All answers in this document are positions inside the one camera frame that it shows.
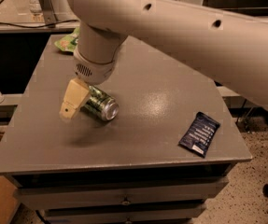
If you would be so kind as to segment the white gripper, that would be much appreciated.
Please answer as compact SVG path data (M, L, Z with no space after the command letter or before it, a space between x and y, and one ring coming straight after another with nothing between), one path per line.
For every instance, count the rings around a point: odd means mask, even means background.
M90 99L91 92L86 83L97 85L105 82L115 68L115 52L100 47L92 50L76 47L74 58L74 71L80 79L71 79L65 91L59 114L66 121L73 119Z

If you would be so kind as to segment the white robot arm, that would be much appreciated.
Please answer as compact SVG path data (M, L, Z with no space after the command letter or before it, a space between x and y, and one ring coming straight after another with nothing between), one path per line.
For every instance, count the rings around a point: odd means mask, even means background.
M175 0L67 0L79 18L78 77L101 84L127 36L268 111L268 21Z

